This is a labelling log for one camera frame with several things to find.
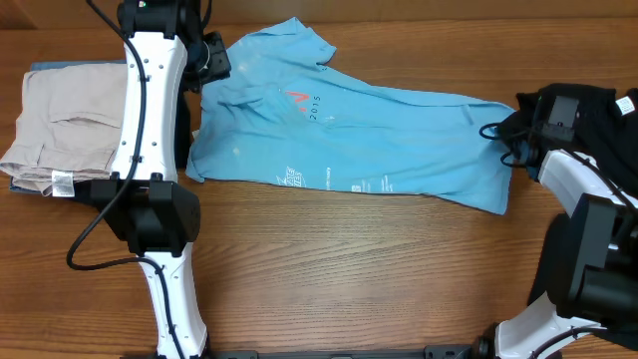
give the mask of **folded khaki pants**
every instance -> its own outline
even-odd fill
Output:
[[[123,64],[25,74],[16,140],[0,160],[14,184],[51,193],[51,171],[74,181],[107,179],[120,140],[127,85]]]

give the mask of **wooden table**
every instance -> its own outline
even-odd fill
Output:
[[[218,28],[226,44],[261,26]],[[638,85],[638,19],[320,25],[331,66],[374,85],[452,92],[515,106],[552,82]],[[123,58],[108,30],[0,32],[0,152],[14,138],[22,75],[36,61]],[[197,113],[197,98],[190,98]],[[194,271],[218,350],[422,348],[471,342],[524,307],[545,230],[560,205],[516,172],[497,216],[426,196],[303,190],[246,182],[204,185]],[[0,177],[0,188],[8,179]],[[95,212],[0,190],[0,357],[117,358],[157,343],[135,265],[67,268]],[[100,225],[80,262],[129,255]],[[567,358],[633,358],[595,338]]]

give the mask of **black fabric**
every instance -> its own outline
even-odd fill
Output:
[[[622,116],[616,105],[616,91],[588,85],[552,84],[532,94],[517,94],[520,110],[513,113],[497,128],[497,134],[517,159],[521,157],[522,142],[529,136],[513,137],[525,129],[537,129],[534,121],[541,99],[563,96],[577,99],[578,118],[574,122],[574,140],[567,144],[571,150],[592,155],[603,174],[623,190],[638,196],[638,111]],[[638,89],[627,93],[638,106]]]
[[[67,199],[93,206],[93,201],[91,200],[91,181],[85,180],[81,182],[73,183],[73,189],[75,191],[75,196],[69,197]]]
[[[548,283],[555,273],[555,265],[562,259],[559,239],[562,238],[568,227],[569,216],[566,213],[557,215],[549,225],[542,245],[540,259],[538,260],[534,283],[527,299],[527,305],[531,305],[547,291]]]
[[[625,347],[629,350],[638,351],[638,327],[625,326],[622,328],[614,328],[615,332],[596,333],[594,334],[602,340]]]
[[[184,95],[183,81],[177,95],[177,114],[175,119],[175,166],[178,170],[186,168],[190,151],[190,110]]]

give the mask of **t-shirt sleeve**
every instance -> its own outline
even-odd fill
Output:
[[[297,18],[250,34],[246,40],[246,50],[304,66],[323,65],[337,50]]]

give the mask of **folded clothing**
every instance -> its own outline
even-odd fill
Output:
[[[482,125],[513,110],[470,97],[376,87],[323,64],[336,48],[296,18],[228,49],[204,86],[186,174],[369,193],[424,193],[503,214],[506,147]]]
[[[0,160],[12,185],[51,193],[52,170],[74,180],[107,179],[121,134],[127,70],[91,64],[24,77],[16,140]]]
[[[53,62],[38,62],[31,64],[31,71],[42,71],[42,70],[51,70],[51,69],[64,69],[67,66],[77,66],[77,65],[87,65],[87,64],[125,64],[126,60],[116,60],[116,61],[53,61]],[[29,181],[24,183],[19,179],[15,179],[13,177],[9,180],[9,190],[17,193],[24,194],[41,194],[39,190]],[[76,197],[78,196],[78,188],[76,185]]]

